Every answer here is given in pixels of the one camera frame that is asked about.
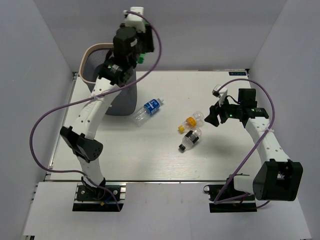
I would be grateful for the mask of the yellow cap small bottle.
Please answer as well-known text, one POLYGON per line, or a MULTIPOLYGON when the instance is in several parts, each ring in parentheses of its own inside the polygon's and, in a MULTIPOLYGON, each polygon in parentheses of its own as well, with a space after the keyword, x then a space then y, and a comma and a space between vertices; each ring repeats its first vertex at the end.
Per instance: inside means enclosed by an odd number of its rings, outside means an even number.
POLYGON ((194 112, 177 129, 179 133, 188 132, 193 128, 199 128, 204 125, 204 115, 200 111, 194 112))

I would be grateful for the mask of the green plastic bottle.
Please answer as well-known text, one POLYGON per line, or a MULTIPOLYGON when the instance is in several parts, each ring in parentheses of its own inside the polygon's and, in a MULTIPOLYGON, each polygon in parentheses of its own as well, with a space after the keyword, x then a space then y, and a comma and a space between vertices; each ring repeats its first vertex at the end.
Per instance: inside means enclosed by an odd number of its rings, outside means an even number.
POLYGON ((140 55, 139 55, 139 57, 137 58, 137 63, 138 64, 143 64, 144 63, 144 60, 145 60, 145 56, 146 56, 146 54, 145 53, 141 53, 140 55))

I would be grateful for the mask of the black label black cap bottle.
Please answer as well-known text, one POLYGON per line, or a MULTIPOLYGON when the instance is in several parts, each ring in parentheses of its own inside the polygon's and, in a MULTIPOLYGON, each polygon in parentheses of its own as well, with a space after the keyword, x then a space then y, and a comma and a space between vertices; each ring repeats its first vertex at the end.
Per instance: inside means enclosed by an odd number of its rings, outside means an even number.
POLYGON ((178 149, 181 152, 185 152, 192 149, 194 145, 200 140, 201 136, 202 131, 199 128, 193 128, 189 130, 182 138, 182 141, 178 146, 178 149))

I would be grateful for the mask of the blue label plastic bottle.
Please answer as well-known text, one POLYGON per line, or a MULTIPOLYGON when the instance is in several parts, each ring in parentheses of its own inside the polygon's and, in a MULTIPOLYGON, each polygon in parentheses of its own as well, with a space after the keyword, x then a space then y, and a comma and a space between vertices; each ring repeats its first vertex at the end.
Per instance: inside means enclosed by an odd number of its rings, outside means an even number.
POLYGON ((133 115, 134 122, 138 127, 145 124, 154 114, 156 114, 160 107, 164 104, 163 98, 153 98, 146 102, 133 115))

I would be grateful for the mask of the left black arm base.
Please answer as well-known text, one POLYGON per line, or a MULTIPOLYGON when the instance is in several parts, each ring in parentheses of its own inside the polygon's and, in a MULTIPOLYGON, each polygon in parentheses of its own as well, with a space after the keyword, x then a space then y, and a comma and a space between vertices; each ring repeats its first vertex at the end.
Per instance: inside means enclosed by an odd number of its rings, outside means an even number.
MULTIPOLYGON (((122 210, 125 201, 126 184, 123 182, 110 182, 105 186, 115 196, 119 209, 122 210)), ((112 195, 102 190, 98 195, 89 190, 83 184, 78 184, 73 201, 73 212, 119 212, 117 204, 112 195)))

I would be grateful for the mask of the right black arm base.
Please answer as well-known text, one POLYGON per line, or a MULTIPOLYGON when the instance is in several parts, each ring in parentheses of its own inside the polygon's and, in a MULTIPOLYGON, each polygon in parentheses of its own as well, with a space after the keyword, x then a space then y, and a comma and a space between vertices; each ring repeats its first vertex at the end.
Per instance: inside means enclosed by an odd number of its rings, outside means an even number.
POLYGON ((243 191, 235 190, 233 180, 218 198, 218 201, 222 201, 222 203, 214 204, 214 200, 223 186, 224 183, 210 183, 203 187, 203 192, 208 195, 209 212, 211 214, 255 213, 258 211, 255 197, 245 195, 246 193, 243 191))

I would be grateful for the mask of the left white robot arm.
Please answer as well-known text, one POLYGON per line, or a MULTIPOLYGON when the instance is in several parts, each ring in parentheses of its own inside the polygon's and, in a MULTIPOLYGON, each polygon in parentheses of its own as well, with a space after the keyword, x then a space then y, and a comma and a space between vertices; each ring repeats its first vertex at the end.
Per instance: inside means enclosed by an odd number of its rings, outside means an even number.
POLYGON ((98 127, 120 93, 120 88, 132 83, 132 75, 140 56, 154 51, 152 27, 146 23, 144 31, 122 24, 113 38, 113 47, 98 66, 91 91, 92 99, 69 126, 63 126, 60 135, 77 157, 84 173, 82 182, 88 193, 99 200, 105 196, 106 180, 101 173, 99 156, 103 144, 95 139, 98 127))

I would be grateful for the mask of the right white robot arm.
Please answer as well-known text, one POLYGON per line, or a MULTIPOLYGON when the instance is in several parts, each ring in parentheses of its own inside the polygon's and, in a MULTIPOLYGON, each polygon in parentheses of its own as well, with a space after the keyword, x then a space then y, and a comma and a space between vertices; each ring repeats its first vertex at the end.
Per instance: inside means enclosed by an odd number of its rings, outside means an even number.
POLYGON ((226 195, 236 200, 240 196, 253 195, 261 201, 294 201, 297 197, 303 166, 294 162, 284 152, 271 127, 269 115, 264 108, 258 107, 256 90, 240 88, 236 104, 230 104, 226 87, 217 85, 212 94, 218 98, 209 108, 205 122, 217 127, 228 119, 239 120, 254 142, 261 168, 256 175, 241 174, 237 169, 230 175, 226 184, 216 195, 217 203, 226 195))

